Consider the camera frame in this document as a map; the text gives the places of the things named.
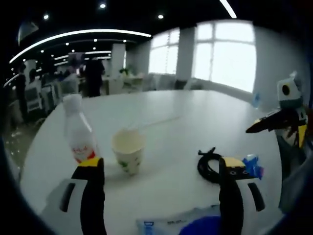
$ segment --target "bottle cap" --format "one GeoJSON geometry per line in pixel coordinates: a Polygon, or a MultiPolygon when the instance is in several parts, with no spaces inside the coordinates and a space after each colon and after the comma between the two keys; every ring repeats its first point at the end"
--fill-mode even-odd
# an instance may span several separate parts
{"type": "Polygon", "coordinates": [[[69,94],[63,98],[63,106],[66,114],[80,112],[82,109],[82,96],[80,94],[69,94]]]}

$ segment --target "white bottle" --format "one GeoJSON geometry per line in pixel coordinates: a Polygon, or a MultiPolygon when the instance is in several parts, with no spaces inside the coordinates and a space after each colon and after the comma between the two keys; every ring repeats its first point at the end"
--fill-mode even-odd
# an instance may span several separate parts
{"type": "Polygon", "coordinates": [[[100,156],[91,125],[82,111],[82,96],[70,94],[63,98],[65,110],[65,137],[75,160],[84,160],[100,156]]]}

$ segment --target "white paper cup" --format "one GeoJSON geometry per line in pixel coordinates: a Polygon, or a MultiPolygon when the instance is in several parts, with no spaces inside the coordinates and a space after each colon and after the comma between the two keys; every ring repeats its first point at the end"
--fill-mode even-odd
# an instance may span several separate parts
{"type": "Polygon", "coordinates": [[[123,171],[135,175],[139,171],[144,137],[138,130],[120,130],[112,137],[112,150],[123,171]]]}

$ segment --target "window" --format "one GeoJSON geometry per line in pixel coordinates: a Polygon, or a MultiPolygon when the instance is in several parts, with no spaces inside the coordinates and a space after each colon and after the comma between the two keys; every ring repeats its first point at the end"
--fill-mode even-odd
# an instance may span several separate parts
{"type": "Polygon", "coordinates": [[[214,43],[212,82],[252,92],[256,67],[255,46],[244,43],[214,43]]]}
{"type": "Polygon", "coordinates": [[[176,74],[179,29],[156,35],[151,42],[149,72],[176,74]]]}
{"type": "Polygon", "coordinates": [[[208,80],[211,70],[212,44],[199,43],[195,48],[194,56],[194,77],[208,80]]]}
{"type": "Polygon", "coordinates": [[[193,77],[253,91],[256,49],[251,23],[201,23],[195,38],[193,77]]]}

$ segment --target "white table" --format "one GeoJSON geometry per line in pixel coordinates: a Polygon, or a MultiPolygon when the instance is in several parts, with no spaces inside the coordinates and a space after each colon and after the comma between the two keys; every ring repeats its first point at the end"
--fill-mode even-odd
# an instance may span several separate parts
{"type": "MultiPolygon", "coordinates": [[[[265,168],[258,182],[266,205],[261,213],[264,224],[271,220],[270,210],[277,209],[281,193],[279,148],[274,132],[245,133],[264,115],[250,104],[213,91],[161,91],[86,98],[83,106],[105,159],[108,234],[136,234],[137,218],[218,204],[219,186],[202,179],[196,167],[198,150],[213,146],[217,153],[240,160],[246,154],[259,154],[265,168]],[[143,129],[146,147],[140,173],[131,178],[124,174],[115,163],[111,136],[134,122],[177,116],[143,129]]],[[[64,121],[59,105],[38,131],[26,157],[21,187],[36,213],[45,207],[51,190],[70,178],[77,166],[64,138],[64,121]]]]}

